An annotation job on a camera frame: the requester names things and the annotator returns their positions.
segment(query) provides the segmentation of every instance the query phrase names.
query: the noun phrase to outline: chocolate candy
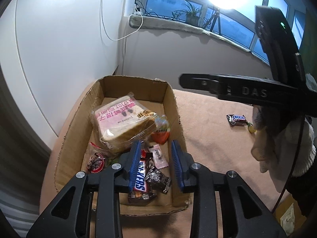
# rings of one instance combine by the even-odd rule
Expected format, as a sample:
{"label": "chocolate candy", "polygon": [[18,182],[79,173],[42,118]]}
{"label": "chocolate candy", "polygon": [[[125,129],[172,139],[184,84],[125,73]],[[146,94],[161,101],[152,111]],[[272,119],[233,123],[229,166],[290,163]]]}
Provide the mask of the chocolate candy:
{"label": "chocolate candy", "polygon": [[151,184],[151,187],[154,190],[159,190],[164,194],[167,194],[171,187],[171,178],[163,174],[153,164],[151,165],[150,170],[145,177],[145,181]]}
{"label": "chocolate candy", "polygon": [[149,191],[148,193],[142,193],[139,191],[132,191],[128,194],[129,204],[136,206],[145,206],[156,198],[156,193]]}
{"label": "chocolate candy", "polygon": [[91,173],[100,172],[108,163],[108,158],[103,153],[94,153],[87,164],[87,170]]}
{"label": "chocolate candy", "polygon": [[150,190],[149,185],[145,181],[147,169],[147,161],[141,158],[137,169],[137,179],[133,188],[134,191],[147,193]]}
{"label": "chocolate candy", "polygon": [[150,160],[153,157],[151,152],[146,152],[145,149],[141,150],[141,159]]}
{"label": "chocolate candy", "polygon": [[227,114],[227,120],[232,126],[245,126],[248,124],[244,115]]}

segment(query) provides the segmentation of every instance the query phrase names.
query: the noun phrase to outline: towel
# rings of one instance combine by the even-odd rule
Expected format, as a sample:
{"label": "towel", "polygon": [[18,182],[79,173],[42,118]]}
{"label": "towel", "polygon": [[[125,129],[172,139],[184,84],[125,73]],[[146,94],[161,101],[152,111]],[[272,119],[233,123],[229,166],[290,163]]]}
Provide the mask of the towel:
{"label": "towel", "polygon": [[[301,119],[292,112],[254,107],[252,120],[257,132],[251,154],[260,162],[260,172],[269,171],[275,189],[281,192],[294,161]],[[313,127],[305,119],[301,147],[292,176],[302,176],[312,166],[316,155],[313,138]]]}

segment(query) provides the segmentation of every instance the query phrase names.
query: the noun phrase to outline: potted plant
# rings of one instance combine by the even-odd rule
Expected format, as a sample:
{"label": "potted plant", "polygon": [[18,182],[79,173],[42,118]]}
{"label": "potted plant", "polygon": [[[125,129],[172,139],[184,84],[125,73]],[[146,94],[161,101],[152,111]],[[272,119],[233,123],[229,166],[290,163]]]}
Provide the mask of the potted plant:
{"label": "potted plant", "polygon": [[185,5],[188,7],[188,9],[173,11],[172,12],[173,18],[179,20],[180,16],[185,14],[186,15],[185,23],[197,27],[198,21],[199,21],[199,15],[197,16],[197,14],[200,14],[201,9],[196,8],[188,1],[186,1]]}

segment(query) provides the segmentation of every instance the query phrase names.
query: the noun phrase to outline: plastic bag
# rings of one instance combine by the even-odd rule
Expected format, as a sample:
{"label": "plastic bag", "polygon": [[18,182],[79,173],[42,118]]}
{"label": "plastic bag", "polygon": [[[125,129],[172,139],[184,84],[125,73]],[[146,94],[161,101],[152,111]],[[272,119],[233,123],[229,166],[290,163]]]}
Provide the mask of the plastic bag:
{"label": "plastic bag", "polygon": [[158,130],[159,118],[157,113],[136,101],[132,93],[98,106],[91,113],[96,136],[113,155],[124,152],[135,140],[145,140]]}
{"label": "plastic bag", "polygon": [[92,142],[88,143],[87,149],[89,155],[91,155],[87,164],[87,171],[91,173],[98,173],[102,171],[104,167],[109,165],[109,157],[112,157],[112,154],[109,154],[108,151]]}
{"label": "plastic bag", "polygon": [[152,140],[158,144],[165,144],[169,135],[170,135],[170,124],[167,120],[166,115],[163,115],[159,119],[156,120],[156,125],[159,126],[156,132],[151,134]]}

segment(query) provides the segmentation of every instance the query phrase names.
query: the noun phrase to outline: black cable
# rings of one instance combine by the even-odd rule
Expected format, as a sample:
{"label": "black cable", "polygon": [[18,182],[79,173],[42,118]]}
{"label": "black cable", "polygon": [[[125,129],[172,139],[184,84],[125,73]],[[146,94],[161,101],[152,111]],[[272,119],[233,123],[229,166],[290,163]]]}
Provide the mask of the black cable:
{"label": "black cable", "polygon": [[158,15],[156,12],[147,12],[146,9],[144,8],[144,5],[141,1],[139,0],[135,0],[136,2],[139,2],[142,6],[140,8],[142,8],[144,10],[144,13],[145,13],[145,16],[150,16],[150,17],[154,17],[152,14],[154,14],[157,18],[163,18],[164,20],[177,20],[175,18],[172,18],[172,17],[168,17],[168,16],[163,16],[163,15]]}
{"label": "black cable", "polygon": [[297,162],[297,158],[298,158],[298,154],[299,154],[299,150],[301,148],[301,143],[302,143],[302,137],[303,137],[303,131],[304,131],[304,124],[305,124],[305,115],[302,115],[302,121],[301,121],[301,127],[300,127],[300,131],[299,131],[299,136],[298,136],[298,141],[297,141],[297,147],[296,147],[296,152],[295,152],[295,157],[294,157],[294,161],[293,161],[293,165],[292,165],[292,168],[291,168],[291,171],[287,177],[287,180],[285,182],[285,185],[283,187],[283,190],[279,196],[279,198],[277,199],[276,203],[275,203],[275,206],[273,207],[272,209],[272,214],[275,212],[275,210],[277,209],[283,195],[284,195],[284,192],[286,190],[286,186],[287,184],[289,183],[290,179],[292,178],[292,174],[293,174],[293,171],[295,169],[295,165],[296,165],[296,162]]}
{"label": "black cable", "polygon": [[143,9],[145,10],[144,5],[143,5],[143,3],[141,1],[139,1],[139,0],[135,0],[135,1],[136,2],[140,2],[140,4],[142,5]]}

